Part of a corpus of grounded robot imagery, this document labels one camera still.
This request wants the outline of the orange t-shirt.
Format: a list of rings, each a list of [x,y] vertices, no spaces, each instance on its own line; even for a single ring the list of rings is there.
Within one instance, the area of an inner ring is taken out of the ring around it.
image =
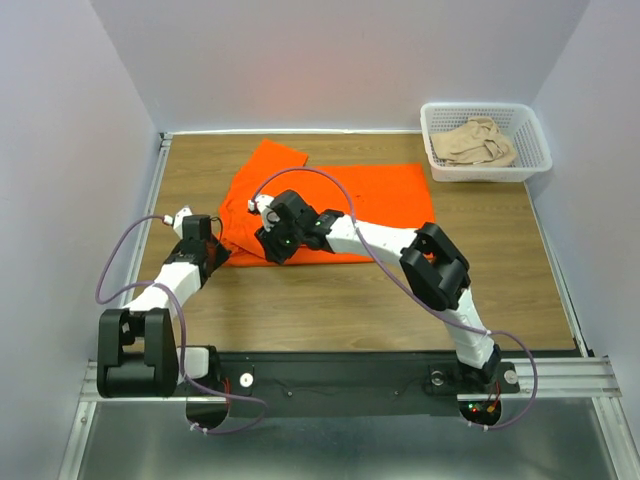
[[[307,163],[308,155],[264,139],[231,181],[219,207],[223,223],[221,242],[230,252],[230,267],[269,267],[255,238],[261,226],[248,212],[248,201],[259,185],[274,173]],[[359,221],[395,228],[418,228],[433,222],[435,214],[423,168],[418,163],[387,165],[321,166],[349,193]],[[272,180],[263,194],[297,192],[316,211],[333,209],[349,213],[349,205],[334,182],[314,173],[290,172]]]

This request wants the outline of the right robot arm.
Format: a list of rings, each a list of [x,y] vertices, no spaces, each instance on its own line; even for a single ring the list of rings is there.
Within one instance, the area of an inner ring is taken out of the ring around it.
[[[438,225],[395,228],[338,210],[318,212],[292,190],[275,197],[257,195],[248,209],[261,218],[255,237],[271,263],[282,265],[306,247],[365,256],[386,273],[390,265],[400,268],[406,280],[396,284],[446,325],[463,384],[482,390],[495,380],[501,352],[475,307],[469,262]]]

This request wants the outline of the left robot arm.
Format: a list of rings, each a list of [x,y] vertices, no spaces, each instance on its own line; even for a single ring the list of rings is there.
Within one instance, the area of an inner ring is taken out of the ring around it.
[[[151,282],[138,282],[118,291],[142,292],[121,308],[105,310],[99,318],[97,390],[104,398],[170,397],[178,386],[180,356],[186,349],[176,345],[172,320],[182,319],[182,308],[222,266],[230,252],[212,232],[215,221],[196,215],[187,207],[164,224],[178,242]],[[95,299],[105,305],[96,288]]]

